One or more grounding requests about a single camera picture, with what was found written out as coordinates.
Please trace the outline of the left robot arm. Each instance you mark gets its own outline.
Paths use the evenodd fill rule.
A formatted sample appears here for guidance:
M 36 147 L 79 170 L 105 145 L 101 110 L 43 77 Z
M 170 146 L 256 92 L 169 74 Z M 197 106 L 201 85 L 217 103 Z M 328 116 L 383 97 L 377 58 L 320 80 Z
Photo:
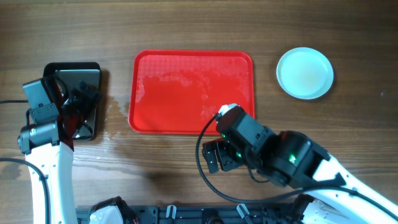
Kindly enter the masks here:
M 83 81 L 73 86 L 55 76 L 25 83 L 32 123 L 18 145 L 29 167 L 34 223 L 77 223 L 72 186 L 75 134 L 98 107 L 99 89 Z

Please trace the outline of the white plate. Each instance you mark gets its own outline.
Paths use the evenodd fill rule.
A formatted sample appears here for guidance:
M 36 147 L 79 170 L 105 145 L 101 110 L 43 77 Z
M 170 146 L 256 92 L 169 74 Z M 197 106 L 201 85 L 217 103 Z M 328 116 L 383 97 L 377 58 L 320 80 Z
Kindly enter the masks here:
M 281 89 L 300 100 L 322 97 L 331 89 L 335 77 L 330 61 L 309 47 L 297 47 L 283 54 L 275 75 Z

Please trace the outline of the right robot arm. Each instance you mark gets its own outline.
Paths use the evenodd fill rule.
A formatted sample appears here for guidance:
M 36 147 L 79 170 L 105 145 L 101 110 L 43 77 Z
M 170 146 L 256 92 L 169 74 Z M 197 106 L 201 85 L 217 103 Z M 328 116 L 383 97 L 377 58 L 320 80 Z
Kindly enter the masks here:
M 238 199 L 221 193 L 198 171 L 217 195 L 238 204 L 240 216 L 250 223 L 247 204 L 270 204 L 295 196 L 304 201 L 290 220 L 301 223 L 397 223 L 397 205 L 346 170 L 325 148 L 296 131 L 279 134 L 258 123 L 242 107 L 223 105 L 213 115 L 220 138 L 197 141 L 195 158 L 203 157 L 211 173 L 246 166 L 280 187 L 292 191 L 261 200 Z

